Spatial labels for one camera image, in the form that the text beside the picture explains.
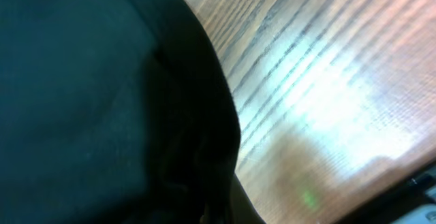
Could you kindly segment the black t-shirt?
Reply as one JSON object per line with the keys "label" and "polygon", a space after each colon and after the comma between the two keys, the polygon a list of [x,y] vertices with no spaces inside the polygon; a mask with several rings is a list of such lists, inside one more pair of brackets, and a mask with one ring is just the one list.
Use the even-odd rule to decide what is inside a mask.
{"label": "black t-shirt", "polygon": [[1,0],[2,223],[231,223],[239,144],[184,0]]}

